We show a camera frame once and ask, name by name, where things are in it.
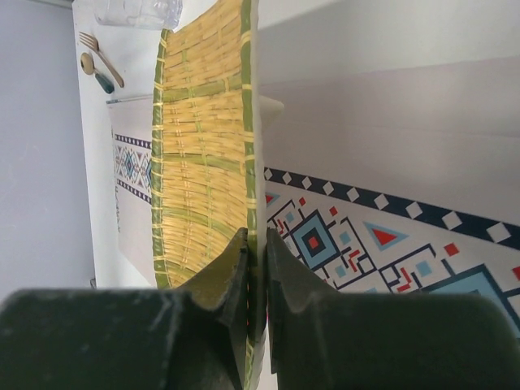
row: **blue square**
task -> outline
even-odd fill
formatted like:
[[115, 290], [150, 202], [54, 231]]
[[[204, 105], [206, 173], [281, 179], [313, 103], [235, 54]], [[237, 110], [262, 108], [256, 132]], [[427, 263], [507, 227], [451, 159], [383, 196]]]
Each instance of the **blue square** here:
[[[319, 239], [319, 247], [321, 248], [317, 253], [313, 254], [310, 253], [308, 242], [305, 240], [306, 236], [311, 233], [311, 231], [316, 233], [317, 237], [315, 237], [315, 239]], [[315, 211], [298, 228], [293, 230], [291, 235], [309, 268], [314, 269], [324, 262], [332, 260], [340, 255], [338, 249], [332, 242], [332, 237], [330, 236], [318, 211]]]
[[338, 276], [340, 278], [343, 278], [347, 275], [347, 273], [345, 272], [345, 267], [344, 266], [337, 266], [336, 267], [336, 274], [338, 274]]
[[293, 213], [287, 213], [285, 219], [287, 219], [287, 222], [291, 223], [294, 220]]
[[347, 232], [343, 232], [340, 234], [340, 240], [343, 243], [343, 245], [347, 245], [350, 242], [350, 237], [347, 234]]
[[431, 268], [427, 262], [420, 262], [417, 265], [417, 271], [419, 271], [419, 274], [424, 277], [431, 274]]

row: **woven basket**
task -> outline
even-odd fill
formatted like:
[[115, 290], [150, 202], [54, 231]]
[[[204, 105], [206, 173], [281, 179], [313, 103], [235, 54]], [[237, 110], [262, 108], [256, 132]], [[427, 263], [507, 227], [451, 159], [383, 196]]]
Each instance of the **woven basket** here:
[[[196, 275], [238, 228], [248, 228], [250, 253], [265, 246], [265, 237], [257, 236], [257, 193], [265, 198], [263, 169], [255, 162], [255, 147], [257, 153], [261, 148], [251, 59], [256, 14], [254, 0], [253, 6], [252, 0], [218, 0], [179, 32], [162, 32], [151, 172], [160, 288], [179, 287]], [[252, 355], [250, 342], [248, 379]]]

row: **white wall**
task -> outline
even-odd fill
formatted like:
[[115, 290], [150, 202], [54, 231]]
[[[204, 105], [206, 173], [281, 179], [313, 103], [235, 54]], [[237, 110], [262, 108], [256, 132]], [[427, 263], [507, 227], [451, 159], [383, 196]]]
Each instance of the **white wall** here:
[[519, 37], [514, 0], [348, 0], [262, 31], [286, 107], [266, 166], [519, 224]]
[[0, 2], [0, 300], [93, 278], [72, 11]]

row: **geometric pattern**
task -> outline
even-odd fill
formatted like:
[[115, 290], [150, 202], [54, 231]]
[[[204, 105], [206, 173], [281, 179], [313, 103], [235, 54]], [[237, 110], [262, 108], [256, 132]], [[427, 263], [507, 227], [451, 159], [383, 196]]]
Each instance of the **geometric pattern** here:
[[[276, 170], [270, 171], [272, 177], [278, 175]], [[296, 174], [289, 175], [292, 183]], [[327, 183], [324, 180], [317, 186]], [[313, 185], [307, 185], [306, 191]], [[329, 207], [312, 202], [306, 191], [301, 190], [302, 196], [292, 192], [289, 198], [266, 193], [267, 225], [278, 231], [296, 258], [332, 287], [343, 293], [478, 293], [495, 303], [520, 339], [520, 318], [510, 303], [511, 298], [520, 297], [520, 287], [510, 288], [516, 285], [511, 283], [520, 284], [520, 266], [510, 270], [513, 282], [503, 289], [486, 264], [456, 272], [453, 268], [461, 260], [461, 249], [455, 242], [437, 248], [429, 243], [416, 245], [418, 241], [404, 232], [349, 217], [348, 207], [341, 204]], [[361, 189], [356, 192], [362, 196]], [[413, 207], [409, 212], [416, 216], [418, 210]], [[494, 233], [503, 232], [497, 229]]]
[[152, 204], [152, 198], [146, 195], [145, 193], [142, 193], [138, 189], [133, 188], [131, 185], [126, 184], [124, 181], [120, 179], [117, 179], [116, 181], [118, 185], [129, 191], [131, 194], [135, 195], [136, 197], [139, 197], [140, 199], [142, 199], [146, 203], [149, 203], [150, 205]]
[[373, 223], [365, 222], [365, 226], [380, 251], [384, 251], [408, 237], [406, 234]]
[[518, 225], [275, 168], [266, 168], [264, 176], [273, 183], [326, 195], [520, 250]]
[[292, 254], [340, 289], [375, 272], [375, 265], [348, 218], [336, 208], [312, 210], [301, 197], [286, 202], [267, 221]]
[[150, 142], [114, 135], [115, 175], [139, 193], [151, 196]]

